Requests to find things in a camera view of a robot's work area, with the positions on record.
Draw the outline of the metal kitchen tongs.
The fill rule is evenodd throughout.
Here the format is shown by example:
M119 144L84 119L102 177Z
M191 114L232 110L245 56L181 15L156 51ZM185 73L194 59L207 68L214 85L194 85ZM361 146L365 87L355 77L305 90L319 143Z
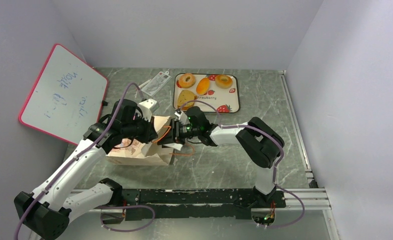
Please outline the metal kitchen tongs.
M180 151L183 148L184 144L174 142L174 143L163 143L162 146Z

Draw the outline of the fake bread slice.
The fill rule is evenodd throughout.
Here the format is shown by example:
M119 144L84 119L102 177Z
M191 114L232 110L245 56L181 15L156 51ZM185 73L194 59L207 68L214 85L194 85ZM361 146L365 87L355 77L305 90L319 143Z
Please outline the fake bread slice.
M186 111L194 106L195 103L192 100L196 100L197 98L192 91L184 89L177 98L177 108Z

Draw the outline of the beige paper bag orange handles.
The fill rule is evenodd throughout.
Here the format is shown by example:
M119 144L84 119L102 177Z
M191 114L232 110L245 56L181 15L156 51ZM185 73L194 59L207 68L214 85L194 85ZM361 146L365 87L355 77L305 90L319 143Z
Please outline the beige paper bag orange handles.
M185 144L186 148L191 150L189 153L183 152L183 146L179 150L175 150L160 145L160 138L166 139L165 135L169 130L170 119L170 116L155 116L154 128L157 132L155 140L150 143L141 143L136 139L131 141L125 138L121 144L106 155L106 160L120 166L168 166L175 163L173 157L194 155L195 148L189 143Z

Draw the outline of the fake orange donut bread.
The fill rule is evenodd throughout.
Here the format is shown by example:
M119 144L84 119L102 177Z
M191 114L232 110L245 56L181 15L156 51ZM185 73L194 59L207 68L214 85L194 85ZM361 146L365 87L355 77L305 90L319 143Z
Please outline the fake orange donut bread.
M176 82L179 88L188 89L194 86L196 83L196 77L192 73L182 74Z

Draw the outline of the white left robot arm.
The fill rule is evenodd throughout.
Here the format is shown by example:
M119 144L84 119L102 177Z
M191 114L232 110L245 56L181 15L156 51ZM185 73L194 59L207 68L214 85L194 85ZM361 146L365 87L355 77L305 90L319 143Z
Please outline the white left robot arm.
M153 112L159 104L154 99L140 103L121 99L110 114L91 125L74 152L31 193L20 192L14 205L25 225L44 240L55 240L69 223L99 206L116 208L124 204L123 188L109 178L94 187L70 196L82 177L123 139L150 143L158 136Z

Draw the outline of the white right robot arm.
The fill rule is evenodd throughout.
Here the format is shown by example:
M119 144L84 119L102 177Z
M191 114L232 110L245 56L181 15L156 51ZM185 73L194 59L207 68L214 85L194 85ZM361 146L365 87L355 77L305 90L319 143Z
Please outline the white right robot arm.
M273 201L277 189L276 164L284 156L285 142L272 128L258 117L235 125L214 124L198 106L190 107L186 112L177 110L175 115L160 145L180 150L187 139L192 138L211 147L238 145L257 165L255 203L267 207Z

